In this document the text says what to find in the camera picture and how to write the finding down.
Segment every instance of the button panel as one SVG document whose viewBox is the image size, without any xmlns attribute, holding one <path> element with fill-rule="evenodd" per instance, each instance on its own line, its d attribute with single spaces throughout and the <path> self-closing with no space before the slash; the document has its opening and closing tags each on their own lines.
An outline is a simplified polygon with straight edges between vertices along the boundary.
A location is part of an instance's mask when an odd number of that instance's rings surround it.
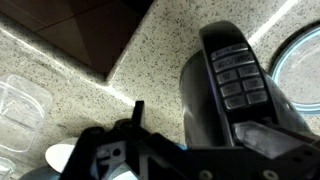
<svg viewBox="0 0 320 180">
<path fill-rule="evenodd" d="M 239 51 L 245 51 L 245 50 L 248 50 L 248 46 L 245 43 L 228 46 L 226 48 L 213 52 L 211 54 L 211 59 L 216 60 L 219 57 L 225 56 L 227 54 L 239 52 Z"/>
<path fill-rule="evenodd" d="M 229 68 L 233 68 L 236 66 L 240 66 L 243 64 L 249 64 L 249 63 L 253 63 L 254 62 L 254 58 L 252 56 L 251 53 L 241 53 L 241 54 L 237 54 L 237 55 L 233 55 L 230 57 L 226 57 L 223 58 L 221 60 L 215 61 L 213 63 L 213 68 L 214 71 L 216 73 L 229 69 Z"/>
<path fill-rule="evenodd" d="M 246 101 L 243 96 L 234 96 L 228 98 L 224 101 L 224 103 L 229 110 L 246 106 Z"/>
<path fill-rule="evenodd" d="M 239 71 L 240 77 L 248 77 L 248 76 L 254 76 L 259 74 L 258 67 L 255 64 L 238 68 L 238 71 Z"/>
<path fill-rule="evenodd" d="M 266 91 L 258 91 L 247 94 L 249 104 L 256 104 L 267 101 Z"/>
<path fill-rule="evenodd" d="M 237 74 L 235 70 L 231 70 L 231 71 L 227 71 L 224 73 L 221 73 L 217 76 L 218 79 L 218 83 L 219 84 L 223 84 L 232 80 L 236 80 L 237 79 Z"/>
<path fill-rule="evenodd" d="M 238 94 L 241 92 L 241 87 L 238 82 L 222 86 L 220 89 L 223 97 Z"/>
<path fill-rule="evenodd" d="M 251 78 L 243 81 L 243 87 L 246 91 L 263 88 L 263 82 L 261 78 Z"/>
</svg>

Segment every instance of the granite countertop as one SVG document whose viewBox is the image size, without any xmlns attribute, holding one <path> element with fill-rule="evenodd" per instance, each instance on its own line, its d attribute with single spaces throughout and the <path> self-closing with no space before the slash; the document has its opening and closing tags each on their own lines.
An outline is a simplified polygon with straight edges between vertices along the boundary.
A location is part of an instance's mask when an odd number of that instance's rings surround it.
<svg viewBox="0 0 320 180">
<path fill-rule="evenodd" d="M 15 177 L 45 164 L 48 147 L 86 127 L 111 128 L 129 118 L 135 100 L 146 103 L 146 128 L 184 143 L 179 77 L 200 50 L 198 31 L 219 20 L 236 24 L 263 68 L 281 43 L 320 19 L 317 0 L 155 1 L 113 71 L 105 79 L 23 27 L 0 16 L 1 74 L 19 74 L 53 96 L 53 106 L 27 153 L 0 151 L 17 164 Z M 317 117 L 307 117 L 319 133 Z"/>
</svg>

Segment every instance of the dark wooden cabinet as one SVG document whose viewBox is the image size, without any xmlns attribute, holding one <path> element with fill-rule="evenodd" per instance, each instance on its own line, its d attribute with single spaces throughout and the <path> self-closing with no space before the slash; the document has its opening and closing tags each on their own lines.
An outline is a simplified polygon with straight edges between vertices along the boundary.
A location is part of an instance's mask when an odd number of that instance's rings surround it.
<svg viewBox="0 0 320 180">
<path fill-rule="evenodd" d="M 96 71 L 108 73 L 153 2 L 133 1 L 0 0 L 0 11 Z"/>
</svg>

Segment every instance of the speckled countertop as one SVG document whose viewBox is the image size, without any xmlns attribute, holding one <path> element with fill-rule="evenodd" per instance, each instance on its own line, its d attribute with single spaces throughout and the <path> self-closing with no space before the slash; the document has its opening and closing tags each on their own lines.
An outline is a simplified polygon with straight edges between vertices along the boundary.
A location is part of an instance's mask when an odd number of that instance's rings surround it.
<svg viewBox="0 0 320 180">
<path fill-rule="evenodd" d="M 0 151 L 17 165 L 16 177 L 45 164 L 45 150 L 90 126 L 112 127 L 146 103 L 146 127 L 184 143 L 180 71 L 200 50 L 198 31 L 219 20 L 235 23 L 261 65 L 292 33 L 320 20 L 318 0 L 158 0 L 151 6 L 107 79 L 45 40 L 0 16 L 0 75 L 19 74 L 53 95 L 53 106 L 27 153 Z M 306 118 L 320 132 L 318 118 Z"/>
</svg>

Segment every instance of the control button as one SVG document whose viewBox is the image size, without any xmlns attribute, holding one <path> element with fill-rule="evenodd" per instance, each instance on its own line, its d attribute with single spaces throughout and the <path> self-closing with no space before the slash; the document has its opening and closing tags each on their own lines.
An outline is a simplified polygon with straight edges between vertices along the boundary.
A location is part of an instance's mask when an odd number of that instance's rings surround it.
<svg viewBox="0 0 320 180">
<path fill-rule="evenodd" d="M 217 76 L 219 84 L 237 79 L 235 70 L 227 71 Z"/>
<path fill-rule="evenodd" d="M 221 87 L 221 93 L 223 97 L 230 96 L 241 92 L 239 83 L 232 83 Z"/>
<path fill-rule="evenodd" d="M 211 59 L 216 60 L 219 57 L 225 56 L 227 54 L 239 52 L 239 51 L 245 51 L 245 50 L 248 50 L 248 46 L 245 43 L 228 46 L 226 48 L 213 52 L 211 54 Z"/>
<path fill-rule="evenodd" d="M 243 86 L 246 91 L 264 87 L 261 78 L 252 78 L 252 79 L 245 80 L 243 81 Z"/>
<path fill-rule="evenodd" d="M 238 70 L 240 77 L 254 76 L 259 74 L 258 67 L 255 64 L 241 67 Z"/>
<path fill-rule="evenodd" d="M 230 57 L 223 58 L 221 60 L 215 61 L 213 67 L 216 73 L 229 69 L 235 66 L 240 66 L 243 64 L 253 63 L 254 58 L 251 53 L 245 52 L 242 54 L 233 55 Z"/>
<path fill-rule="evenodd" d="M 249 104 L 261 103 L 268 100 L 267 93 L 265 91 L 248 93 L 247 98 Z"/>
<path fill-rule="evenodd" d="M 243 96 L 234 96 L 228 98 L 224 101 L 224 103 L 226 104 L 227 109 L 236 109 L 246 105 L 246 101 Z"/>
</svg>

